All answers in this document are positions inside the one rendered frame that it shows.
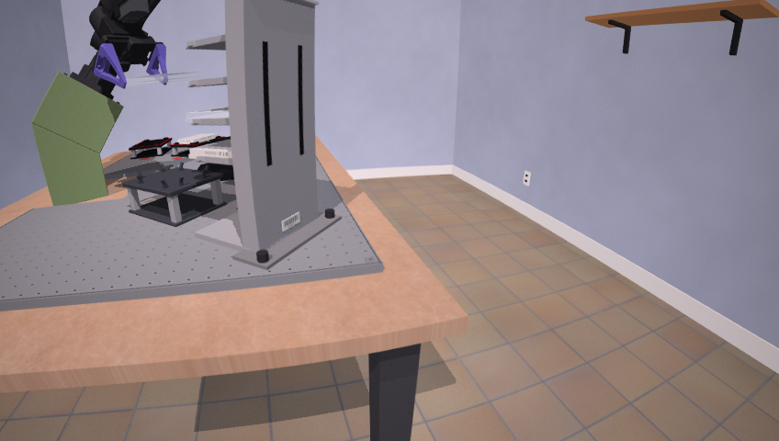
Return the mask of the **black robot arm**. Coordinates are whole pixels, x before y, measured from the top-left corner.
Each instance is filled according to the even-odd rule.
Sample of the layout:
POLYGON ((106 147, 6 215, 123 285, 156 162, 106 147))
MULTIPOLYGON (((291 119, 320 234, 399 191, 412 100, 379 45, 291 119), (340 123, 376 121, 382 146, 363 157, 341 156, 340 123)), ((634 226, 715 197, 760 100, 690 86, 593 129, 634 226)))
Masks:
MULTIPOLYGON (((89 17, 90 24, 95 30, 90 46, 98 51, 101 42, 99 35, 101 38, 104 35, 148 36, 148 33, 142 30, 142 26, 160 1, 100 0, 89 17)), ((115 84, 95 76, 92 71, 95 57, 89 65, 84 64, 79 74, 72 72, 70 77, 113 99, 111 92, 115 84)))

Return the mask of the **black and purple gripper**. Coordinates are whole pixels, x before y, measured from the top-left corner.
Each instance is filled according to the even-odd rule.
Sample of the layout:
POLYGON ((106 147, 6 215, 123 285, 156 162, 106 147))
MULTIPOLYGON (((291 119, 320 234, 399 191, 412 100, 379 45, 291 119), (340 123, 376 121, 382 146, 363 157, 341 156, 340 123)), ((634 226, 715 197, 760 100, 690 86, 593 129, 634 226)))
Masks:
POLYGON ((101 42, 92 69, 95 76, 125 89, 124 72, 130 69, 131 64, 145 66, 149 61, 146 72, 153 75, 160 74, 160 63, 162 74, 167 74, 166 47, 162 42, 155 42, 151 36, 104 35, 101 38, 99 35, 99 38, 101 42), (111 73, 117 73, 119 79, 111 73))

